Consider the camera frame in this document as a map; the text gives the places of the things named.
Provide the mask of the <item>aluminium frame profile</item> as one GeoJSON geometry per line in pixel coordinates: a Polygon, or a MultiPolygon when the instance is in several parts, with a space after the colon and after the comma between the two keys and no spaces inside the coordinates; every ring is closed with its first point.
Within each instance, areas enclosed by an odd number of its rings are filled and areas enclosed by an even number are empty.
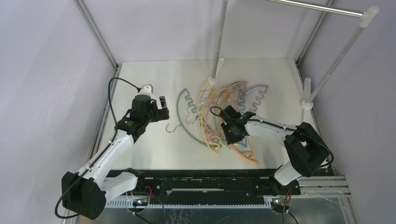
{"type": "MultiPolygon", "coordinates": [[[[325,5],[329,6],[335,6],[337,3],[337,0],[328,0],[325,5]]],[[[302,84],[304,87],[304,80],[306,77],[304,76],[304,71],[302,69],[302,64],[305,61],[306,57],[308,56],[310,50],[312,49],[314,42],[318,38],[319,33],[323,29],[327,19],[329,18],[331,13],[328,12],[322,12],[319,15],[319,18],[317,22],[314,25],[313,30],[311,31],[311,34],[309,35],[308,40],[306,41],[299,58],[296,61],[296,67],[299,72],[299,75],[302,79],[302,84]]],[[[332,179],[330,180],[331,184],[329,187],[330,190],[326,191],[327,193],[334,193],[333,195],[330,196],[337,196],[339,204],[340,204],[340,209],[343,214],[344,222],[346,224],[358,224],[359,223],[359,217],[356,217],[353,211],[353,203],[351,198],[346,197],[346,193],[342,192],[336,192],[334,187],[341,187],[341,185],[336,185],[335,180],[333,181],[332,179]]]]}
{"type": "MultiPolygon", "coordinates": [[[[74,1],[78,10],[80,11],[83,19],[85,20],[88,28],[90,29],[94,39],[96,40],[98,46],[102,50],[102,53],[110,63],[112,68],[110,79],[119,75],[119,64],[117,63],[113,53],[111,52],[109,45],[107,44],[102,32],[100,31],[97,22],[95,21],[90,9],[88,8],[87,3],[84,0],[76,0],[74,1]]],[[[100,150],[101,143],[103,141],[103,133],[106,126],[108,113],[109,113],[109,102],[108,102],[108,93],[112,92],[112,87],[108,87],[108,82],[105,85],[106,94],[104,97],[102,109],[100,110],[100,116],[97,123],[97,127],[95,130],[95,135],[93,138],[93,144],[88,154],[88,160],[94,157],[94,155],[100,150]]]]}

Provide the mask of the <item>dark green plastic hanger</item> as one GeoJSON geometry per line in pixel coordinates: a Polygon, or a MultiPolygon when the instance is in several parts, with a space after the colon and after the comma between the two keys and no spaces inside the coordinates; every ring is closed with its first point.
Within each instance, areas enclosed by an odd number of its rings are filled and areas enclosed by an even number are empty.
{"type": "Polygon", "coordinates": [[[178,127],[182,127],[183,130],[189,135],[190,138],[192,138],[194,141],[196,141],[198,144],[205,146],[205,147],[209,147],[210,149],[215,149],[214,147],[212,147],[212,145],[217,146],[217,143],[207,143],[206,141],[201,141],[198,138],[196,138],[195,135],[193,135],[186,127],[186,125],[193,125],[195,123],[195,121],[199,121],[200,122],[200,113],[198,111],[197,105],[194,103],[194,100],[192,99],[190,92],[188,91],[187,88],[184,88],[182,91],[180,91],[178,97],[177,97],[177,101],[176,101],[176,115],[177,115],[177,119],[179,121],[179,124],[173,129],[173,130],[168,130],[169,124],[165,127],[165,131],[167,133],[173,133],[176,131],[176,129],[178,127]],[[179,111],[179,102],[181,100],[181,98],[184,97],[187,106],[186,106],[186,111],[188,114],[192,114],[194,115],[194,121],[192,123],[188,123],[187,119],[189,116],[186,117],[186,119],[182,120],[182,117],[180,115],[180,111],[179,111]]]}

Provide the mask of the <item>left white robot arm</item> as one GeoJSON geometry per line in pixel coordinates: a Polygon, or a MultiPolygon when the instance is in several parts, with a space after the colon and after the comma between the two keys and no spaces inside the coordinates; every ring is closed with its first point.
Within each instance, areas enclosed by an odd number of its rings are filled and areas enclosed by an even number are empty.
{"type": "Polygon", "coordinates": [[[91,220],[96,219],[104,210],[107,202],[132,191],[139,195],[145,191],[144,173],[127,168],[116,177],[106,180],[112,166],[129,149],[132,149],[139,137],[150,123],[170,118],[166,98],[159,97],[161,107],[149,94],[138,94],[132,101],[131,108],[116,122],[114,135],[108,144],[99,150],[83,167],[75,173],[66,172],[62,179],[62,195],[55,205],[55,215],[61,205],[91,220]]]}

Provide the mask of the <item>purple plastic hanger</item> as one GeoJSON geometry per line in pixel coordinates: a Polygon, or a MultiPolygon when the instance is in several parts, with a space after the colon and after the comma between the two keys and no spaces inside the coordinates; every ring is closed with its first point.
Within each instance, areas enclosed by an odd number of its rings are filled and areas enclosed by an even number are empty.
{"type": "Polygon", "coordinates": [[[251,106],[249,108],[247,108],[247,110],[249,112],[257,112],[258,107],[262,103],[262,101],[264,99],[264,95],[266,94],[266,92],[268,90],[268,87],[269,86],[267,84],[257,84],[257,85],[254,85],[254,86],[250,87],[250,88],[247,88],[247,89],[245,88],[244,89],[244,95],[245,96],[248,93],[257,91],[257,93],[255,94],[253,103],[251,104],[251,106]]]}

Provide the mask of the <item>white clothes rack left post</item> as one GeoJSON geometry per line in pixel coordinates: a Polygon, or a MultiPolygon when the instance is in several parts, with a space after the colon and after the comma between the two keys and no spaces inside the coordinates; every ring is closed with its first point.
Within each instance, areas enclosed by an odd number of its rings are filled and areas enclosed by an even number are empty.
{"type": "Polygon", "coordinates": [[[216,74],[217,74],[217,67],[218,67],[219,59],[220,59],[221,42],[222,42],[224,24],[225,24],[225,19],[226,19],[227,5],[228,5],[228,1],[223,0],[222,5],[221,5],[219,29],[218,29],[218,35],[217,35],[214,61],[213,61],[213,65],[212,65],[211,74],[208,77],[208,84],[210,87],[213,87],[217,82],[216,74]]]}

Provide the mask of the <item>teal plastic hanger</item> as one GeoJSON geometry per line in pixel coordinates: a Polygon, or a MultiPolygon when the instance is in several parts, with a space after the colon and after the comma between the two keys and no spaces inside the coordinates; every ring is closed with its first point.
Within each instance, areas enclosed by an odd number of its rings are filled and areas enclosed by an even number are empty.
{"type": "Polygon", "coordinates": [[[232,92],[230,92],[228,101],[234,105],[235,109],[243,114],[245,112],[245,97],[244,97],[244,89],[234,88],[232,92]]]}

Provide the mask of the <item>right small circuit board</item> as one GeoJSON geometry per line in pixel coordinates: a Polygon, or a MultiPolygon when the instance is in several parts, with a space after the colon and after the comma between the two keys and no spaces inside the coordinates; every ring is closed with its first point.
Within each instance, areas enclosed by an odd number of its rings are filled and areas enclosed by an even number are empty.
{"type": "Polygon", "coordinates": [[[276,206],[276,207],[283,207],[284,206],[284,201],[275,199],[274,201],[271,202],[271,206],[276,206]]]}

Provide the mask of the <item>small circuit board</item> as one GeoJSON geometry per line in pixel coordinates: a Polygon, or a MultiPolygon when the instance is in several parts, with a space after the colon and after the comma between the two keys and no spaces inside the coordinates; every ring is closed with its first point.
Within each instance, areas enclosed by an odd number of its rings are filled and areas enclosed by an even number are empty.
{"type": "Polygon", "coordinates": [[[148,200],[146,199],[136,199],[133,201],[133,207],[139,207],[139,206],[147,206],[149,203],[148,200]]]}
{"type": "Polygon", "coordinates": [[[275,199],[274,201],[271,202],[271,206],[276,206],[276,207],[283,207],[284,206],[284,201],[275,199]]]}

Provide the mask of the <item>left aluminium frame profile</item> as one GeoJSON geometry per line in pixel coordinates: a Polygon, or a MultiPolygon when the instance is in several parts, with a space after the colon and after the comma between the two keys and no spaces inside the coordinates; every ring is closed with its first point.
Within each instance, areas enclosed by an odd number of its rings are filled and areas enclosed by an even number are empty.
{"type": "MultiPolygon", "coordinates": [[[[83,19],[85,20],[88,28],[90,29],[94,39],[96,40],[98,46],[102,50],[102,53],[110,63],[112,68],[110,79],[119,75],[119,64],[117,63],[113,53],[111,52],[109,45],[107,44],[102,32],[100,31],[97,22],[95,21],[90,9],[88,8],[87,3],[84,0],[76,0],[74,1],[78,10],[80,11],[83,19]]],[[[112,92],[112,87],[108,87],[108,82],[105,85],[106,94],[104,97],[102,109],[100,110],[100,116],[97,123],[97,127],[95,130],[95,135],[93,138],[93,144],[88,154],[88,160],[94,157],[94,155],[100,150],[101,143],[103,141],[103,133],[106,126],[108,113],[109,113],[109,102],[108,102],[108,93],[112,92]]]]}

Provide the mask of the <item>light green plastic hanger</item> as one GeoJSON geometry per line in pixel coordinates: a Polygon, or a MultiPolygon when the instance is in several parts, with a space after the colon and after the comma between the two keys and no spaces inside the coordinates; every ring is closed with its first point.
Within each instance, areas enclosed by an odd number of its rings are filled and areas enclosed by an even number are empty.
{"type": "MultiPolygon", "coordinates": [[[[215,112],[220,113],[220,110],[222,108],[224,108],[225,106],[227,106],[227,104],[228,104],[227,99],[229,97],[230,92],[232,92],[232,91],[233,91],[233,88],[229,88],[229,89],[224,88],[217,93],[217,95],[214,98],[213,106],[218,106],[218,107],[220,107],[220,109],[215,108],[214,109],[215,112]]],[[[216,128],[215,132],[219,138],[219,143],[221,143],[221,146],[223,148],[230,149],[230,147],[226,144],[224,132],[221,129],[221,122],[223,121],[223,119],[215,117],[214,120],[215,120],[214,124],[215,124],[215,128],[216,128]]]]}

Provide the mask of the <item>left small circuit board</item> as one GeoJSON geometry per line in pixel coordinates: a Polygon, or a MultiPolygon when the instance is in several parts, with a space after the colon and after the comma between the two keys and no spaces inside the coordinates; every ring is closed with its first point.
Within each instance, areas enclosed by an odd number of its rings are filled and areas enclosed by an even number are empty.
{"type": "Polygon", "coordinates": [[[148,200],[146,199],[136,199],[133,201],[133,207],[139,207],[139,206],[147,206],[149,203],[148,200]]]}

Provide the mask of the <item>right aluminium frame profile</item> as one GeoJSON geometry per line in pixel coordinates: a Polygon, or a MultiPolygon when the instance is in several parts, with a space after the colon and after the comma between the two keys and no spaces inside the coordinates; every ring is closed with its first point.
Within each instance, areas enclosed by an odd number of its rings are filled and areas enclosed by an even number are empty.
{"type": "MultiPolygon", "coordinates": [[[[328,0],[325,5],[329,6],[335,6],[337,3],[337,0],[328,0]]],[[[310,50],[312,49],[314,42],[318,38],[319,33],[323,29],[327,19],[329,18],[331,13],[328,12],[322,12],[319,15],[319,18],[317,22],[314,25],[313,30],[311,31],[311,34],[309,35],[308,40],[306,41],[299,58],[296,61],[296,67],[299,72],[299,75],[302,79],[302,84],[304,87],[304,80],[306,77],[304,76],[304,71],[302,69],[302,64],[305,61],[306,57],[308,56],[310,50]]],[[[351,198],[346,197],[346,193],[342,192],[336,192],[334,187],[341,187],[341,185],[336,185],[335,180],[333,181],[332,179],[330,180],[331,184],[329,187],[330,190],[326,191],[327,193],[334,193],[333,195],[330,196],[337,196],[339,204],[340,204],[340,209],[343,214],[344,222],[346,224],[358,224],[359,223],[359,217],[356,217],[353,211],[353,203],[351,198]]]]}

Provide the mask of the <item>pink plastic hanger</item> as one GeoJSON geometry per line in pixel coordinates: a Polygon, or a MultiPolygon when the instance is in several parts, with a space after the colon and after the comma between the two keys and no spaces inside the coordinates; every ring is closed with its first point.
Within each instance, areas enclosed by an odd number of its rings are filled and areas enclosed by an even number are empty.
{"type": "Polygon", "coordinates": [[[237,81],[214,87],[213,83],[206,81],[201,86],[198,94],[198,118],[204,146],[214,151],[223,146],[225,137],[220,129],[223,120],[211,112],[219,113],[221,107],[228,105],[244,110],[241,98],[245,93],[246,84],[247,81],[237,81]]]}

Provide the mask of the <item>chrome clothes rack bar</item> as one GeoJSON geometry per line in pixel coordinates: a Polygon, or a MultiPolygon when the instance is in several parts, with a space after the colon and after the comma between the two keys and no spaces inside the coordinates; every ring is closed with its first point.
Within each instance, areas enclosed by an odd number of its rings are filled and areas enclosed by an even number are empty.
{"type": "Polygon", "coordinates": [[[319,4],[319,3],[311,3],[311,2],[300,1],[300,0],[268,0],[268,1],[285,4],[285,5],[290,5],[290,6],[318,10],[318,11],[322,11],[322,12],[341,14],[341,15],[346,15],[346,16],[351,16],[351,17],[356,17],[356,18],[361,18],[365,13],[364,11],[360,11],[360,10],[352,10],[352,9],[329,6],[329,5],[325,5],[325,4],[319,4]]]}

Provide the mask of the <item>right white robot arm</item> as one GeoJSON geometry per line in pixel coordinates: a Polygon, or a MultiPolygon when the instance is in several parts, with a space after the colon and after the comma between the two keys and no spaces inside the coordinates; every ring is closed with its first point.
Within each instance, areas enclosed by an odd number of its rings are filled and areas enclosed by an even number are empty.
{"type": "Polygon", "coordinates": [[[289,184],[300,177],[311,177],[318,169],[331,164],[333,154],[309,123],[287,125],[269,121],[254,112],[241,114],[232,106],[220,110],[223,130],[228,145],[248,136],[261,137],[285,148],[288,162],[271,175],[270,189],[282,194],[289,184]]]}

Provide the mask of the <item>orange plastic hanger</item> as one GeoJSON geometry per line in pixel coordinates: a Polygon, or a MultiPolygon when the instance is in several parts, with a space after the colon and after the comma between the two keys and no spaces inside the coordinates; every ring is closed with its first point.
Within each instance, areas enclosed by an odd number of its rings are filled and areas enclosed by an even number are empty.
{"type": "MultiPolygon", "coordinates": [[[[247,81],[239,81],[239,82],[235,82],[230,84],[229,86],[226,87],[226,89],[229,88],[240,88],[240,89],[245,89],[247,87],[248,82],[247,81]]],[[[230,150],[234,151],[238,156],[240,156],[241,158],[247,160],[250,163],[254,163],[254,164],[258,164],[258,161],[255,159],[255,154],[254,154],[254,148],[251,145],[251,142],[249,140],[249,138],[243,139],[240,142],[228,145],[230,147],[230,150]]]]}

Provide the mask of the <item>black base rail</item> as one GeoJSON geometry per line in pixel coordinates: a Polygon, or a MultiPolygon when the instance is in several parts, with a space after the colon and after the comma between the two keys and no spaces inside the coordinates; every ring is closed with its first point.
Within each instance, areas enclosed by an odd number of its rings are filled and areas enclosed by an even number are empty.
{"type": "Polygon", "coordinates": [[[294,197],[320,198],[334,193],[330,180],[343,185],[335,176],[300,177],[287,186],[275,184],[271,169],[225,170],[149,170],[144,173],[144,190],[134,189],[119,197],[146,199],[161,204],[250,202],[256,197],[267,197],[284,202],[294,197]]]}

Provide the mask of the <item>pale yellow plastic hanger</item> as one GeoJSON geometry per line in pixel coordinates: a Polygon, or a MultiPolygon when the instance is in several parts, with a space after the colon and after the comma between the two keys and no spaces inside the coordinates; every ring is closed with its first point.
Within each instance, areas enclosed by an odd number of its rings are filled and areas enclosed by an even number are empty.
{"type": "Polygon", "coordinates": [[[207,101],[209,99],[209,96],[213,92],[213,87],[216,84],[216,81],[206,81],[203,83],[201,86],[199,93],[198,93],[198,99],[197,99],[197,109],[199,112],[201,112],[207,104],[207,101]]]}

